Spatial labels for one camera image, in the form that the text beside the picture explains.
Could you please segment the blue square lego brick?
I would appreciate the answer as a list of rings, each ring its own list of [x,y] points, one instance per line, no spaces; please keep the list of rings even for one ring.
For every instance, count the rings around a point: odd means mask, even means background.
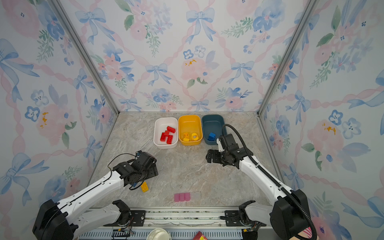
[[[214,133],[210,133],[209,136],[208,136],[208,138],[214,138],[214,139],[216,139],[216,134],[214,134]]]

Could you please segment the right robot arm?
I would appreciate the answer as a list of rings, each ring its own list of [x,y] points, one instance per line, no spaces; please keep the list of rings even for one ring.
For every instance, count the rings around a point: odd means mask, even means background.
[[[311,239],[316,240],[318,233],[313,223],[308,198],[301,190],[292,190],[273,176],[247,148],[233,150],[208,150],[208,163],[223,167],[236,167],[245,173],[264,192],[270,205],[256,201],[247,201],[239,206],[234,217],[238,222],[256,232],[261,226],[270,226],[282,240],[292,237],[303,239],[300,233],[311,230]]]

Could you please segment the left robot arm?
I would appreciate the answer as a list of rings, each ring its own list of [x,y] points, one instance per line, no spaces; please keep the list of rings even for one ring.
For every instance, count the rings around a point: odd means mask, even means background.
[[[124,201],[113,201],[101,209],[90,208],[117,190],[140,188],[146,180],[158,175],[156,163],[154,156],[138,151],[133,159],[109,168],[104,177],[76,194],[58,202],[44,202],[32,228],[34,236],[38,240],[74,240],[104,225],[127,227],[135,217]]]

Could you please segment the white plastic container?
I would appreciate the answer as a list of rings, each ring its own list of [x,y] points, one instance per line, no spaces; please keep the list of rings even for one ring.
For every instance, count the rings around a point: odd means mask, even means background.
[[[172,149],[178,144],[178,120],[173,117],[159,118],[155,121],[155,146],[159,149]]]

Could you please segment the yellow rounded 120 lego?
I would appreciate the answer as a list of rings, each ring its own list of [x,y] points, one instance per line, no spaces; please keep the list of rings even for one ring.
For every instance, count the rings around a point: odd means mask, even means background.
[[[199,140],[198,134],[197,133],[192,133],[191,134],[191,139],[192,139],[192,141],[198,141]]]

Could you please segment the red long lego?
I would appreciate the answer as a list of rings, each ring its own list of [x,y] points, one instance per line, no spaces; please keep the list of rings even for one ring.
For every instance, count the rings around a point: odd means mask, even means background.
[[[165,132],[163,132],[163,133],[161,134],[160,141],[161,141],[161,142],[166,142],[166,141],[167,141],[167,137],[168,137],[168,134],[166,134]]]
[[[176,132],[176,129],[173,127],[167,126],[167,131],[174,134]]]

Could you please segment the dark teal plastic container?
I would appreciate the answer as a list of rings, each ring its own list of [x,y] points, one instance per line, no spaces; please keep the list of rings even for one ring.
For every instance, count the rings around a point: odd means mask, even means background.
[[[203,139],[207,145],[217,144],[218,137],[222,135],[224,124],[225,120],[221,115],[205,115],[202,117]],[[213,142],[208,141],[210,133],[216,134],[216,139]]]

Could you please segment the yellow long lego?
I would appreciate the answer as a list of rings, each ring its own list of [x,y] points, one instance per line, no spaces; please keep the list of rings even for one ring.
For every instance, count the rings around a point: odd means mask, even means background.
[[[148,185],[147,185],[146,182],[143,182],[143,183],[141,184],[141,190],[142,190],[143,193],[146,193],[146,192],[149,191],[149,187],[148,187]]]

